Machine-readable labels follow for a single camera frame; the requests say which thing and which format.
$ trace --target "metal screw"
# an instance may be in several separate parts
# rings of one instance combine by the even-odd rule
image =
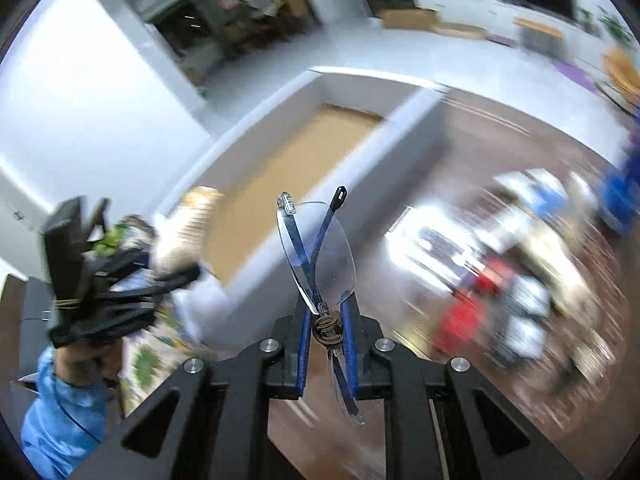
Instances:
[[[204,362],[202,362],[202,359],[192,357],[191,359],[187,359],[184,362],[184,371],[188,374],[197,374],[200,370],[202,370],[203,366]]]
[[[263,352],[275,352],[278,348],[280,348],[280,343],[275,339],[268,338],[260,341],[260,350]]]
[[[451,360],[451,368],[457,372],[466,372],[470,368],[469,361],[463,357],[454,357]]]
[[[382,337],[376,341],[376,348],[381,352],[389,352],[393,350],[396,346],[396,343],[391,341],[391,339],[387,339],[386,337]]]

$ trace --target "potted plant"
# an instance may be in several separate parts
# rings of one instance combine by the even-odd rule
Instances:
[[[634,44],[634,37],[628,28],[623,27],[617,16],[609,14],[602,7],[599,7],[599,9],[602,13],[600,23],[604,25],[609,35],[625,50],[631,49]]]
[[[594,33],[593,12],[581,7],[580,15],[582,16],[582,19],[580,20],[580,25],[582,26],[582,30],[587,34],[593,34]]]

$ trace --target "light blue shirt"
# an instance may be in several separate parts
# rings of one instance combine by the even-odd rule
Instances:
[[[38,392],[40,397],[24,416],[22,450],[42,478],[60,480],[69,476],[98,443],[65,415],[58,402],[78,424],[102,441],[107,389],[101,381],[89,388],[75,388],[57,378],[53,372],[53,348],[49,346],[38,360]]]

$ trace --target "table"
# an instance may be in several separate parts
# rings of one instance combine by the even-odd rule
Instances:
[[[560,30],[525,18],[514,18],[513,23],[520,27],[522,43],[525,48],[545,54],[553,59],[563,58],[564,34]]]
[[[457,90],[448,101],[448,149],[432,171],[412,176],[397,203],[380,212],[380,224],[369,241],[352,248],[361,313],[379,320],[391,338],[408,324],[425,334],[430,331],[423,312],[405,300],[406,275],[391,262],[384,238],[406,205],[465,205],[503,171],[544,167],[562,179],[570,165],[596,170],[607,165],[576,140],[512,108]],[[640,297],[634,278],[640,267],[639,244],[635,234],[614,247],[622,266],[620,288],[632,310]],[[632,312],[622,373],[608,396],[597,410],[584,414],[575,431],[555,441],[588,480],[608,478],[640,432],[638,318]],[[270,438],[306,478],[384,478],[382,402],[361,405],[366,423],[359,428],[345,420],[336,402],[323,348],[314,343],[303,402],[272,401]]]

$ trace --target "red object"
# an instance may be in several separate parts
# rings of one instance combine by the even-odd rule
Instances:
[[[456,303],[440,323],[433,345],[449,355],[457,353],[474,338],[483,316],[484,304],[478,298],[457,295]]]
[[[514,274],[514,270],[502,261],[490,260],[476,279],[475,288],[481,292],[498,294],[507,288]]]

